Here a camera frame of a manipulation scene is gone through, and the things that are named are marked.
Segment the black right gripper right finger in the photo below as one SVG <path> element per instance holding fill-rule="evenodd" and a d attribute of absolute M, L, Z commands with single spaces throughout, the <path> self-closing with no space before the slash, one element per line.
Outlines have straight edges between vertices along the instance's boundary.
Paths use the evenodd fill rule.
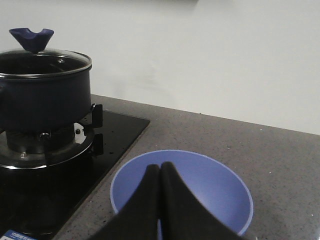
<path fill-rule="evenodd" d="M 162 209 L 161 233 L 164 240 L 242 240 L 193 195 L 172 162 L 160 170 Z"/>

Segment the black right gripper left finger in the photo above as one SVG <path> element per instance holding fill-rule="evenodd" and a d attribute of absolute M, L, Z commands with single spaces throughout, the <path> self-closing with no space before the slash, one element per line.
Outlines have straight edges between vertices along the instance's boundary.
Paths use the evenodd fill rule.
<path fill-rule="evenodd" d="M 92 240 L 156 240 L 160 199 L 160 167 L 146 167 L 138 187 L 123 208 Z"/>

